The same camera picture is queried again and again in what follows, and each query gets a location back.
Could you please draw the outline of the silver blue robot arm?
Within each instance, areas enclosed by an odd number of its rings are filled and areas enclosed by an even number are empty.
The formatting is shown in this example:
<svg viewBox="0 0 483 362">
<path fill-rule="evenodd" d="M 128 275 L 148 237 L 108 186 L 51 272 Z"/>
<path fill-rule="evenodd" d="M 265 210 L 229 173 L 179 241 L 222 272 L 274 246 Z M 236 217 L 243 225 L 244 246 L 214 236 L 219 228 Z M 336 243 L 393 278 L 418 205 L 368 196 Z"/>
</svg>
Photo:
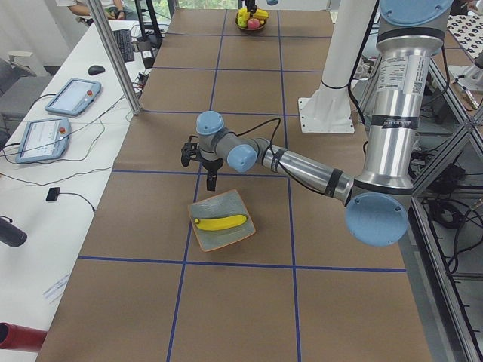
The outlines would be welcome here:
<svg viewBox="0 0 483 362">
<path fill-rule="evenodd" d="M 244 3 L 246 9 L 252 14 L 254 14 L 259 9 L 255 0 L 244 0 Z M 266 3 L 269 6 L 273 6 L 278 4 L 278 0 L 266 0 Z"/>
<path fill-rule="evenodd" d="M 350 133 L 349 89 L 375 17 L 374 110 L 365 163 L 358 176 L 318 163 L 263 138 L 245 139 L 229 130 L 214 111 L 196 120 L 195 159 L 208 171 L 208 188 L 228 164 L 240 173 L 261 164 L 320 195 L 340 200 L 350 233 L 365 244 L 383 247 L 408 229 L 413 183 L 408 174 L 412 147 L 432 56 L 443 48 L 449 1 L 343 1 L 319 89 L 299 101 L 305 133 Z"/>
</svg>

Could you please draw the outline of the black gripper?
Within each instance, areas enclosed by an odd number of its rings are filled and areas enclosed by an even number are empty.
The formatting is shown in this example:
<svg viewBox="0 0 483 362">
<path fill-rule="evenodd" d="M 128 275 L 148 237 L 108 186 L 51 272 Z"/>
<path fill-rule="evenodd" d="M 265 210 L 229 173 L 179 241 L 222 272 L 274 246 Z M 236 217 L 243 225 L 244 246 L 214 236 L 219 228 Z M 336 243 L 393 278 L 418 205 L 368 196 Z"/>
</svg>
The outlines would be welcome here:
<svg viewBox="0 0 483 362">
<path fill-rule="evenodd" d="M 245 7 L 250 13 L 255 13 L 257 11 L 257 5 L 255 0 L 245 0 Z"/>
<path fill-rule="evenodd" d="M 207 191 L 215 191 L 217 184 L 217 172 L 223 166 L 223 159 L 218 158 L 216 160 L 202 161 L 202 166 L 207 171 L 206 187 Z"/>
</svg>

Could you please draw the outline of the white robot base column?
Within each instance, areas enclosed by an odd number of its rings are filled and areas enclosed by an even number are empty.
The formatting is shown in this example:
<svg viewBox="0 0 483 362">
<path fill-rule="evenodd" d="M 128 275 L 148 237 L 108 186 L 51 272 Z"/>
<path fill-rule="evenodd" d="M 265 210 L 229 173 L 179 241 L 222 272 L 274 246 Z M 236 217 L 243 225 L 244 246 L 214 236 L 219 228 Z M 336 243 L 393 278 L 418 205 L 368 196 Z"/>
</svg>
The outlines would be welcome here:
<svg viewBox="0 0 483 362">
<path fill-rule="evenodd" d="M 354 132 L 348 86 L 377 9 L 376 0 L 340 3 L 320 86 L 311 97 L 298 100 L 302 132 Z"/>
</svg>

